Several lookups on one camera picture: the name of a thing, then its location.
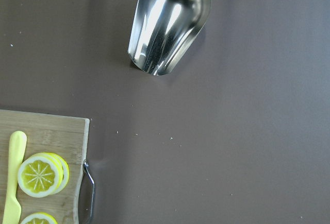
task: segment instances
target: knife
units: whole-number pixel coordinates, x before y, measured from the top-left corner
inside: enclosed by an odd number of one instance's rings
[[[22,131],[15,131],[10,136],[8,154],[8,179],[4,218],[2,224],[18,224],[21,217],[21,205],[16,199],[17,173],[22,164],[25,147],[26,134]]]

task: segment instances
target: wooden cutting board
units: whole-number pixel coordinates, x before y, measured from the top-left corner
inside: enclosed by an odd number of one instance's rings
[[[8,143],[12,132],[27,135],[24,159],[38,152],[62,156],[70,168],[67,186],[58,194],[44,198],[26,195],[18,186],[17,199],[22,206],[21,221],[31,213],[46,212],[59,224],[78,224],[78,199],[86,158],[89,119],[39,113],[0,110],[0,221],[5,208]]]

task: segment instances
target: stack of lemon slices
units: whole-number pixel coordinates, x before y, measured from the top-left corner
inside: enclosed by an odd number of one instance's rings
[[[55,153],[37,153],[19,168],[18,183],[31,197],[46,197],[62,191],[69,181],[67,162]],[[37,212],[27,216],[21,224],[57,224],[53,216]]]

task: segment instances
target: silver scoop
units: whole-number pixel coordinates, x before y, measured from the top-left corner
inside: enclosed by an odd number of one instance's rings
[[[139,0],[128,54],[152,75],[170,73],[203,28],[211,0]]]

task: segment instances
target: lemon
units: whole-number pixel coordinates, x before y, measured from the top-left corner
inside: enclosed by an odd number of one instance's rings
[[[57,221],[50,214],[37,212],[27,216],[21,224],[57,224]]]
[[[22,191],[32,197],[45,197],[53,193],[63,181],[60,162],[45,153],[25,160],[19,168],[18,183]]]
[[[63,180],[62,183],[58,186],[58,188],[52,193],[52,194],[56,194],[59,193],[61,190],[63,190],[68,181],[69,181],[69,176],[70,176],[70,170],[69,170],[69,166],[67,164],[67,162],[58,154],[56,153],[47,153],[50,156],[53,156],[55,159],[59,160],[59,162],[61,163],[61,166],[63,168]]]

